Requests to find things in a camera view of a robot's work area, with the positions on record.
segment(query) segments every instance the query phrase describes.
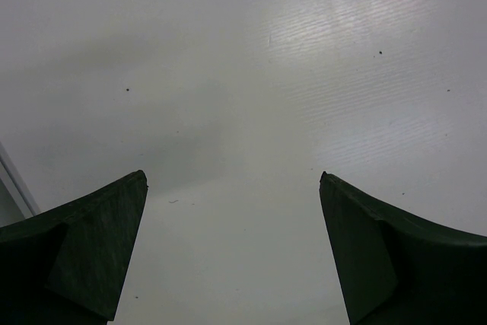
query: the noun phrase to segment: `dark green plastic piece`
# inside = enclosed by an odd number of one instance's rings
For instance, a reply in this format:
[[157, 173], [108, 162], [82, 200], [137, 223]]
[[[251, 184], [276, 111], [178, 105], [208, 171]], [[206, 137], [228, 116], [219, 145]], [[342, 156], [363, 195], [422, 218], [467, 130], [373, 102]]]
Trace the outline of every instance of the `dark green plastic piece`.
[[113, 320], [144, 211], [142, 171], [0, 228], [0, 323]]
[[320, 196], [350, 324], [487, 323], [487, 237], [424, 220], [327, 173]]

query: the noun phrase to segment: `white wall edge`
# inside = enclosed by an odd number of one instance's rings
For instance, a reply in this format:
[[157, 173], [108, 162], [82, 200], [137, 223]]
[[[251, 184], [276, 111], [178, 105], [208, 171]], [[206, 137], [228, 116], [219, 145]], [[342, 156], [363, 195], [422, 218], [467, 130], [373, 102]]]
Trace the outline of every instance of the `white wall edge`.
[[0, 180], [10, 193], [17, 207], [25, 218], [40, 214], [39, 206], [30, 194], [27, 185], [22, 180], [5, 148], [0, 142]]

